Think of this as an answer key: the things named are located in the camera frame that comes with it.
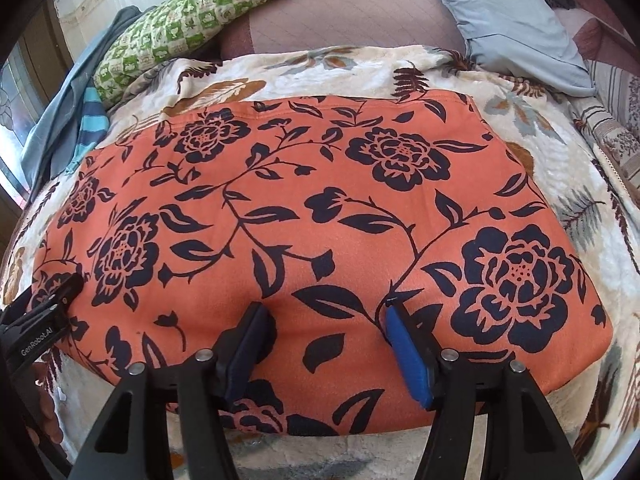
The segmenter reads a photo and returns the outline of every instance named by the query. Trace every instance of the human hand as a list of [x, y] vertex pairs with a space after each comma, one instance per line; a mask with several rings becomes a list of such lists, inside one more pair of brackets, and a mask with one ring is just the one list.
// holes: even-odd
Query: human hand
[[[42, 410], [42, 421], [40, 427], [42, 431], [51, 439], [54, 444], [60, 444], [63, 439], [60, 422], [56, 415], [55, 404], [44, 388], [44, 378], [47, 374], [47, 363], [35, 362], [32, 367], [36, 376], [36, 384], [38, 393], [40, 394], [40, 409]], [[27, 432], [33, 443], [37, 446], [40, 443], [38, 434], [31, 428], [27, 428]]]

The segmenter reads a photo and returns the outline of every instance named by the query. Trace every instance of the bed sheet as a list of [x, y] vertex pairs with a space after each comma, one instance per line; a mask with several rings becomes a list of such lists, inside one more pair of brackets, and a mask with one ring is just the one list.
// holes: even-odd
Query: bed sheet
[[[145, 73], [111, 111], [102, 146], [167, 116], [209, 104], [337, 94], [402, 98], [449, 89], [471, 95], [524, 163], [573, 241], [614, 324], [605, 357], [548, 396], [586, 479], [606, 480], [638, 439], [640, 418], [640, 210], [606, 154], [574, 127], [573, 106], [529, 81], [476, 70], [458, 53], [424, 46], [332, 47], [261, 54], [222, 67], [177, 59]], [[49, 183], [24, 216], [1, 273], [2, 301], [31, 285], [33, 254], [75, 175]], [[59, 352], [47, 386], [74, 458], [111, 386]], [[478, 417], [467, 477], [477, 478], [485, 421]], [[177, 420], [170, 416], [176, 478], [186, 479]], [[229, 434], [241, 478], [412, 478], [428, 428], [344, 437]]]

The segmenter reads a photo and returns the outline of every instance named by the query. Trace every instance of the blue cloth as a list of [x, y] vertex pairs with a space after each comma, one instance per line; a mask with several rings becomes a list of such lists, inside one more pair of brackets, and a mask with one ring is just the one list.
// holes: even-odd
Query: blue cloth
[[109, 47], [141, 15], [142, 12], [133, 6], [125, 7], [116, 14], [111, 25], [98, 34], [78, 57], [58, 94], [31, 129], [20, 160], [24, 176], [31, 186], [28, 203], [33, 201], [47, 180], [65, 171], [76, 156], [87, 85]]
[[80, 120], [80, 133], [74, 158], [66, 167], [65, 173], [73, 173], [78, 169], [84, 156], [100, 143], [109, 131], [109, 120], [102, 106], [102, 101], [95, 89], [94, 83], [89, 81], [84, 90], [82, 100], [82, 119]]

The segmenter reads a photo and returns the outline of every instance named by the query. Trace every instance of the finger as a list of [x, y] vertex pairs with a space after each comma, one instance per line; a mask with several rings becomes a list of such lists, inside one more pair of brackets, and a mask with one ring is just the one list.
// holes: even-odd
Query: finger
[[53, 399], [48, 391], [41, 386], [38, 387], [38, 392], [40, 394], [40, 409], [42, 410], [42, 414], [46, 418], [54, 418], [56, 416], [56, 405]]
[[58, 424], [58, 420], [46, 420], [42, 425], [42, 429], [54, 444], [62, 442], [62, 430]]
[[47, 367], [49, 365], [47, 365], [46, 363], [41, 363], [40, 361], [36, 361], [34, 362], [33, 365], [31, 365], [31, 367], [33, 368], [33, 372], [36, 375], [36, 380], [37, 381], [41, 381], [44, 379], [44, 377], [47, 375]]
[[27, 426], [27, 433], [29, 433], [29, 437], [31, 438], [31, 441], [37, 446], [40, 443], [40, 438], [38, 437], [38, 434], [28, 426]]

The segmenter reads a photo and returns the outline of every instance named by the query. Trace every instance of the light blue pillowcase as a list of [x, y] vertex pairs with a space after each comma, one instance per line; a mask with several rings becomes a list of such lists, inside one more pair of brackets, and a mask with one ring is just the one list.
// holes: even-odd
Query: light blue pillowcase
[[544, 0], [442, 0], [466, 55], [491, 72], [535, 78], [575, 97], [595, 95], [578, 48]]

